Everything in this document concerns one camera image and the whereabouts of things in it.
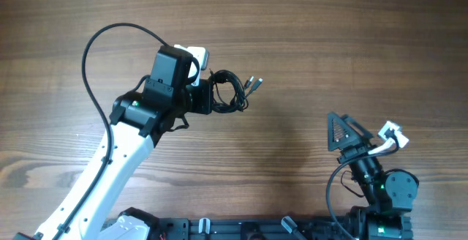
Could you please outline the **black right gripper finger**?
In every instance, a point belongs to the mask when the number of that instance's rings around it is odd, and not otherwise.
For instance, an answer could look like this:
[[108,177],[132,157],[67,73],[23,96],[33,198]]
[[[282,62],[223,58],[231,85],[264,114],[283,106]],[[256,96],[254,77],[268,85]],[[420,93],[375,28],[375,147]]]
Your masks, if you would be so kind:
[[344,150],[357,144],[357,132],[338,114],[328,114],[328,150]]
[[363,127],[360,123],[358,123],[353,117],[345,114],[341,117],[354,131],[357,135],[366,142],[369,142],[374,135],[371,134],[365,127]]

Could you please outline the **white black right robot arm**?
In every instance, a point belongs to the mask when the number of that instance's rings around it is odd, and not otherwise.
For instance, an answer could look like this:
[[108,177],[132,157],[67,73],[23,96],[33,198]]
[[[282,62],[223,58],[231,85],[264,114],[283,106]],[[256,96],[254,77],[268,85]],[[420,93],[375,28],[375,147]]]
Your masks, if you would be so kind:
[[[409,139],[402,127],[387,121],[378,132],[383,144],[371,143],[374,137],[367,129],[348,115],[330,112],[327,115],[328,150],[340,151],[339,166],[332,172],[326,189],[325,200],[332,224],[338,228],[336,238],[342,239],[411,239],[410,218],[413,201],[419,188],[419,179],[401,168],[384,170],[378,158],[395,154],[404,148]],[[365,198],[368,206],[354,206],[339,221],[331,204],[331,185],[336,175],[346,167]]]

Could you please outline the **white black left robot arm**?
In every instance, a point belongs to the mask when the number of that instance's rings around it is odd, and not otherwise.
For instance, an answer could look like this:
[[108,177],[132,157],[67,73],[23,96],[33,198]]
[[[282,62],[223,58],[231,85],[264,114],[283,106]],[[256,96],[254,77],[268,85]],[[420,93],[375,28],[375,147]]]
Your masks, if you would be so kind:
[[107,215],[136,168],[186,113],[208,114],[212,88],[200,79],[209,53],[202,47],[162,46],[142,92],[114,102],[109,127],[86,169],[33,239],[97,239]]

